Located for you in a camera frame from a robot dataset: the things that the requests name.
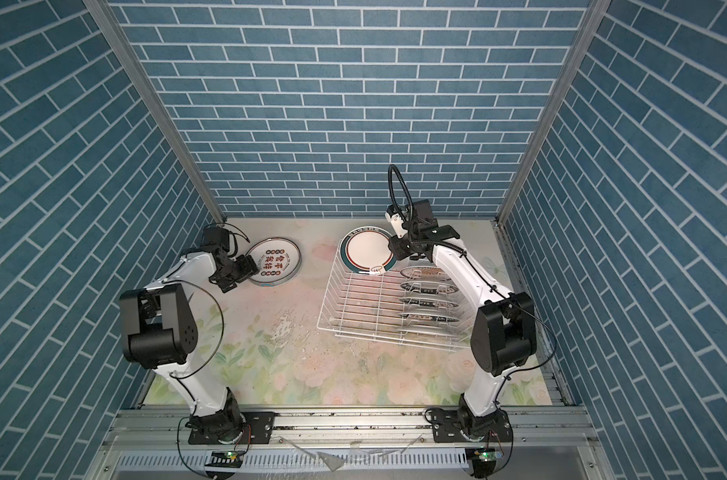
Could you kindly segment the dark green rim plate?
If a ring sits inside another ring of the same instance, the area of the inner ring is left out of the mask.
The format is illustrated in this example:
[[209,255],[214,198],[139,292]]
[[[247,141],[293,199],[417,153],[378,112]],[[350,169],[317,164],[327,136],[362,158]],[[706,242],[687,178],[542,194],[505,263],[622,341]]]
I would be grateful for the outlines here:
[[397,265],[389,249],[391,234],[383,228],[363,226],[348,232],[339,244],[339,257],[353,274],[381,275]]

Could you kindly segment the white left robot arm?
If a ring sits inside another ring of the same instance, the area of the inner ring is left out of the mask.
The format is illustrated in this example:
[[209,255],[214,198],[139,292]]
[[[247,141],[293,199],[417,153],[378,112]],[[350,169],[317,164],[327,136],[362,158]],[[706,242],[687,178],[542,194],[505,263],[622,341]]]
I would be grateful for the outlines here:
[[218,348],[209,356],[197,352],[198,327],[190,302],[195,293],[202,294],[224,319],[221,304],[201,282],[227,293],[257,274],[254,259],[238,253],[240,236],[239,228],[229,230],[223,223],[205,226],[199,246],[184,250],[147,286],[118,298],[124,358],[165,378],[187,403],[192,434],[210,444],[239,442],[247,424],[230,388],[208,369]]

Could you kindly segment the white wire dish rack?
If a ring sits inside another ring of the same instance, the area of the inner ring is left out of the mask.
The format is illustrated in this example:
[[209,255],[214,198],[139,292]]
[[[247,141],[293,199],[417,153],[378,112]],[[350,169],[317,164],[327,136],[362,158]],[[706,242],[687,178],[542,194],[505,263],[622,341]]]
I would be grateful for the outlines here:
[[[469,347],[475,310],[471,308],[471,304],[465,300],[465,296],[461,292],[453,295],[423,295],[401,289],[401,283],[411,281],[411,279],[404,278],[399,271],[407,266],[417,265],[434,266],[424,259],[405,260],[397,262],[393,270],[381,275],[353,274],[343,266],[338,246],[337,258],[333,262],[317,319],[317,328],[332,332],[337,337],[435,350],[453,351]],[[413,308],[399,301],[405,296],[451,300],[457,302],[459,308],[449,311]],[[401,312],[411,311],[441,312],[443,315],[459,318],[459,322],[453,324],[409,323],[399,317]],[[399,332],[399,328],[413,325],[445,326],[459,334],[459,338]]]

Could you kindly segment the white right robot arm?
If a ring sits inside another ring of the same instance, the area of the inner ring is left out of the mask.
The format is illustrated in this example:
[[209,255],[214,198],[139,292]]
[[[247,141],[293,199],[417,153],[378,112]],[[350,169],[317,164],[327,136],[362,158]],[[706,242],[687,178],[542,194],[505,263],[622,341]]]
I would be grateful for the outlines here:
[[537,353],[537,318],[531,296],[499,283],[465,249],[451,226],[389,238],[389,250],[403,260],[421,254],[443,270],[477,310],[471,331],[475,375],[459,400],[457,421],[470,440],[481,439],[507,424],[499,395],[513,372]]

